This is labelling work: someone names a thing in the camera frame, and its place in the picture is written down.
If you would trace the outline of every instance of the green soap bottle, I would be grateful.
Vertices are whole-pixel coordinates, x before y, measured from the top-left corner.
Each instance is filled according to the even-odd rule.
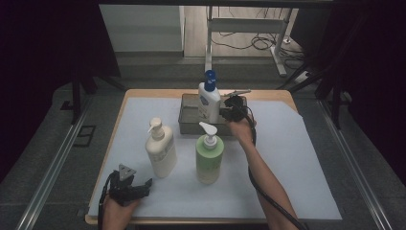
[[[199,137],[196,143],[197,178],[204,184],[213,184],[220,175],[224,143],[215,135],[217,133],[215,126],[203,122],[199,124],[207,134]]]

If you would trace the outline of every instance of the hand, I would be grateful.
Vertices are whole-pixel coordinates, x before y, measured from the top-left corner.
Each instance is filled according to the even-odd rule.
[[[132,213],[140,204],[141,199],[134,200],[128,206],[121,206],[109,195],[104,200],[103,230],[123,230],[131,220]]]
[[[249,114],[248,117],[254,122],[254,126],[256,126],[257,122],[253,120],[252,115]],[[239,122],[226,121],[226,125],[230,128],[231,133],[239,140],[239,142],[252,141],[253,136],[251,127],[246,118]]]

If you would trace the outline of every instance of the white lotion bottle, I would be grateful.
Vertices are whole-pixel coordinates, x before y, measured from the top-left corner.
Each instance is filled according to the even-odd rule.
[[[146,150],[152,169],[158,177],[167,177],[177,162],[173,131],[169,126],[162,126],[160,118],[152,118],[148,132],[151,135],[146,142]]]
[[[213,184],[220,175],[221,160],[223,157],[224,143],[215,134],[215,126],[199,123],[206,131],[196,142],[196,170],[197,178],[204,184]]]
[[[220,113],[220,93],[215,87],[215,71],[205,73],[206,81],[199,83],[198,117],[200,122],[217,124]]]

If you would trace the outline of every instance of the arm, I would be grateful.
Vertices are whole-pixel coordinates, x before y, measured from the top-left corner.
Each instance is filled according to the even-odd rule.
[[[238,123],[228,123],[233,135],[236,136],[245,151],[251,173],[259,186],[278,202],[295,219],[296,214],[292,208],[289,197],[286,194],[278,178],[272,173],[260,156],[257,148],[252,142],[252,134],[246,119]],[[266,216],[269,228],[275,229],[297,229],[284,215],[275,209],[268,201],[258,194],[259,203]]]
[[[121,206],[114,199],[106,196],[104,200],[103,230],[123,230],[131,220],[132,213],[140,204],[140,199],[135,200],[128,206]]]

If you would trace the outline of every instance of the blue pump cap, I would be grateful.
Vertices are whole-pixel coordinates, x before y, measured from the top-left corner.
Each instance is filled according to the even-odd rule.
[[[215,71],[208,70],[204,73],[206,76],[206,81],[204,83],[204,89],[208,92],[212,92],[215,90]]]

